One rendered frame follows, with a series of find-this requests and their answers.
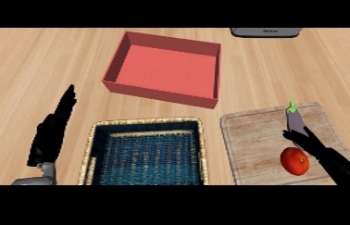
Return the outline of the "dark grey appliance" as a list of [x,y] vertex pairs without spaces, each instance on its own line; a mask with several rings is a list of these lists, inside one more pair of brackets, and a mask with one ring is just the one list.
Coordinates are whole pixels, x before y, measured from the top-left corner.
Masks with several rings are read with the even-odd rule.
[[293,38],[297,37],[301,28],[232,28],[230,33],[236,37],[248,38]]

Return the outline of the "red tomato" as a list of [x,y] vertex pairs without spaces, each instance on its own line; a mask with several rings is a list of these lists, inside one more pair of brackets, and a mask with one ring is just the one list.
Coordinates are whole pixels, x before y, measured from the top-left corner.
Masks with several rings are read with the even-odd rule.
[[309,158],[303,150],[288,147],[281,154],[281,164],[290,174],[304,175],[309,170]]

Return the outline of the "purple eggplant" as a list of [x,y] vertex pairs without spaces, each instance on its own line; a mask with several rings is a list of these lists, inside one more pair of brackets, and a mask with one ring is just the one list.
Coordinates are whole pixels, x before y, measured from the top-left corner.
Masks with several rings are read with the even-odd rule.
[[304,131],[304,121],[300,109],[295,107],[294,101],[290,101],[290,105],[285,109],[287,116],[287,131],[295,131],[301,135],[307,136],[307,132]]

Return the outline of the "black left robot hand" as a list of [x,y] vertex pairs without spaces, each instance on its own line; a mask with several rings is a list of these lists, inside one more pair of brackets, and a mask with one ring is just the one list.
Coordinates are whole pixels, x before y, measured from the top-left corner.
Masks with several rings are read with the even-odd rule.
[[28,154],[30,167],[36,167],[40,163],[53,163],[59,157],[65,138],[65,127],[75,104],[74,85],[70,85],[55,112],[46,116],[44,121],[37,126]]

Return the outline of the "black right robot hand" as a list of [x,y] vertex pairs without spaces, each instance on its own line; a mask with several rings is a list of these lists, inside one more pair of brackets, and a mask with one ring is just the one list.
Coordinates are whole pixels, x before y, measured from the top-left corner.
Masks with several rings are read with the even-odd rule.
[[316,157],[335,184],[350,186],[350,160],[334,148],[322,144],[322,141],[307,127],[304,127],[304,131],[306,134],[294,130],[284,131],[284,137]]

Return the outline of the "blue wicker basket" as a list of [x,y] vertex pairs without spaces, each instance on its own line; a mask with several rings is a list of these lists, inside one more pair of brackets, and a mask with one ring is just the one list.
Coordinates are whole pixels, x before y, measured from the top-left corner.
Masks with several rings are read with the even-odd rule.
[[80,185],[205,185],[198,118],[120,119],[90,129]]

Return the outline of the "red cardboard box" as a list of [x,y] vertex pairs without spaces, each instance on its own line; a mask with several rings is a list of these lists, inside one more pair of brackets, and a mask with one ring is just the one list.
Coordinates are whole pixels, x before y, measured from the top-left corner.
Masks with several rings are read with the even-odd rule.
[[127,31],[102,83],[111,93],[214,109],[222,44]]

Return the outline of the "pale wooden cutting board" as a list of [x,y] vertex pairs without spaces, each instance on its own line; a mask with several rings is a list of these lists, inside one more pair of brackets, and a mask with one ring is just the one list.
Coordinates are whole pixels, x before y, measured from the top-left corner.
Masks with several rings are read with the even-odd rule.
[[294,144],[284,137],[287,106],[226,114],[222,133],[236,185],[328,185],[335,184],[318,160],[309,157],[309,171],[291,175],[281,164],[281,153]]

